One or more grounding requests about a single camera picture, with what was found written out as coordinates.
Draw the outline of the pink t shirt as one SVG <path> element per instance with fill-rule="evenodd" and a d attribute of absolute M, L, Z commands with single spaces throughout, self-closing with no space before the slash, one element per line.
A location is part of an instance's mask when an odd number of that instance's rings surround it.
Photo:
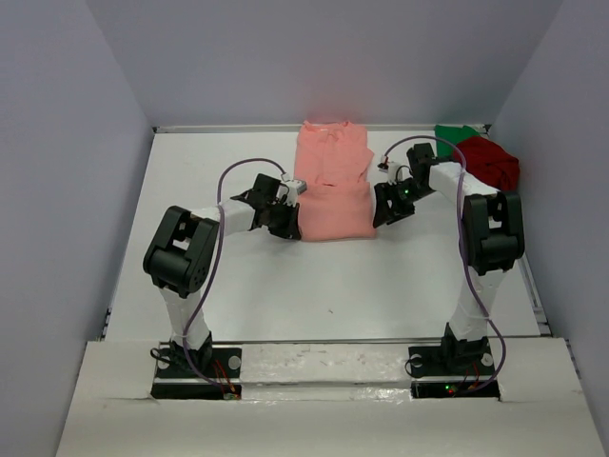
<path fill-rule="evenodd" d="M 299 197 L 298 224 L 304 241 L 376 236 L 367 179 L 372 159 L 365 127 L 350 122 L 302 124 L 294 175 L 307 184 Z"/>

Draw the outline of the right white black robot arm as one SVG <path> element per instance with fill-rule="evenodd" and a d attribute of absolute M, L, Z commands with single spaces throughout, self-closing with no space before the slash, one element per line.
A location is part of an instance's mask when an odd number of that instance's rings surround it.
<path fill-rule="evenodd" d="M 418 201 L 439 193 L 455 206 L 463 283 L 452 317 L 435 346 L 412 347 L 405 364 L 415 379 L 494 379 L 504 361 L 493 358 L 488 334 L 498 328 L 491 310 L 499 285 L 525 249 L 521 199 L 514 191 L 486 185 L 467 170 L 458 147 L 452 156 L 435 154 L 432 137 L 411 137 L 403 163 L 384 154 L 378 165 L 386 179 L 375 185 L 373 225 L 389 226 L 412 216 Z"/>

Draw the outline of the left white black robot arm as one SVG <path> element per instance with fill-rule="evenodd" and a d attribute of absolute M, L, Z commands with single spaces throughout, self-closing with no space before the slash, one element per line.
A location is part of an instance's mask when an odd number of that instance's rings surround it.
<path fill-rule="evenodd" d="M 213 339 L 203 303 L 218 272 L 224 240 L 260 228 L 282 239 L 299 240 L 298 198 L 306 189 L 302 180 L 260 173 L 250 189 L 214 207 L 166 210 L 143 260 L 171 324 L 169 349 L 156 352 L 158 360 L 191 376 L 208 370 Z"/>

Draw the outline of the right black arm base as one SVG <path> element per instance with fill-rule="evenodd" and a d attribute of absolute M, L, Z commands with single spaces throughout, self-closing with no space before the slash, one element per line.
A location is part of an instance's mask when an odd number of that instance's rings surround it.
<path fill-rule="evenodd" d="M 483 385 L 495 372 L 491 348 L 466 355 L 449 366 L 440 360 L 440 346 L 414 346 L 408 349 L 404 370 L 411 379 L 414 399 L 494 398 L 501 397 L 499 384 Z"/>

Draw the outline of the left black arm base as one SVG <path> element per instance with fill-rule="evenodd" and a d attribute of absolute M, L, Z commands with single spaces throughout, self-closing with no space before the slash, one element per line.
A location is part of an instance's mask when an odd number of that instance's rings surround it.
<path fill-rule="evenodd" d="M 243 351 L 236 346 L 215 346 L 212 356 L 196 374 L 182 351 L 160 345 L 149 352 L 155 361 L 150 394 L 157 400 L 232 401 L 242 397 Z"/>

